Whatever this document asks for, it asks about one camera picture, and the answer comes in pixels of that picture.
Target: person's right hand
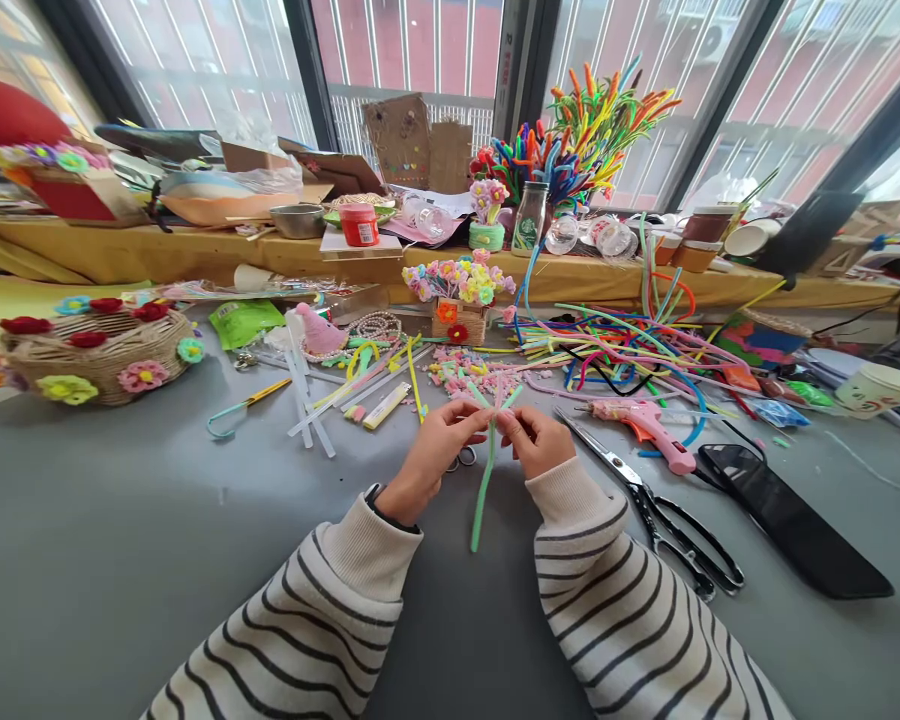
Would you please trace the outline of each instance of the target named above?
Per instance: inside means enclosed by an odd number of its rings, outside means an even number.
[[[513,459],[520,461],[527,480],[577,455],[570,428],[536,408],[501,410],[497,427],[506,435],[503,447],[513,446]]]

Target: yellow paper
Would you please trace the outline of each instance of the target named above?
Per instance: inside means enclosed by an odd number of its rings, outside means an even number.
[[[130,285],[53,285],[13,277],[0,277],[0,320],[20,315],[53,317],[53,308],[65,297],[87,295],[91,298],[120,297],[120,293],[141,290],[149,282]]]

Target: pink glue gun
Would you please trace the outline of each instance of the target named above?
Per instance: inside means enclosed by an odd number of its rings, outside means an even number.
[[[638,442],[649,440],[661,452],[674,475],[688,475],[697,469],[693,453],[677,442],[660,424],[660,408],[644,400],[599,400],[587,403],[587,410],[600,420],[616,420],[629,425]]]

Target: pipe cleaner bouquet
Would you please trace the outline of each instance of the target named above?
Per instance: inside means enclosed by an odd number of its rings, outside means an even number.
[[[420,302],[434,302],[432,333],[457,344],[483,342],[484,316],[496,294],[511,295],[517,286],[509,275],[488,267],[488,250],[474,250],[473,259],[434,260],[429,265],[403,269],[403,281]]]
[[[477,214],[476,222],[470,223],[471,249],[503,250],[504,228],[497,215],[508,197],[510,193],[499,180],[476,180],[470,186],[470,205]]]
[[[573,92],[559,88],[550,92],[550,106],[556,119],[550,129],[542,120],[535,127],[520,128],[513,145],[493,138],[492,147],[481,148],[470,164],[474,178],[492,178],[504,184],[510,202],[520,204],[520,190],[527,180],[548,183],[549,202],[555,215],[575,212],[587,196],[602,189],[609,197],[613,177],[623,167],[627,149],[649,133],[680,104],[673,90],[651,92],[637,97],[641,72],[636,72],[640,56],[621,74],[594,79],[584,64],[584,87],[570,70]]]

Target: striped sleeve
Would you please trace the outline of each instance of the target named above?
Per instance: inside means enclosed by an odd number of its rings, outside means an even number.
[[[361,495],[193,651],[143,717],[359,717],[422,539],[377,517]]]
[[[598,717],[789,718],[776,690],[670,566],[623,528],[577,458],[527,482],[543,611]]]

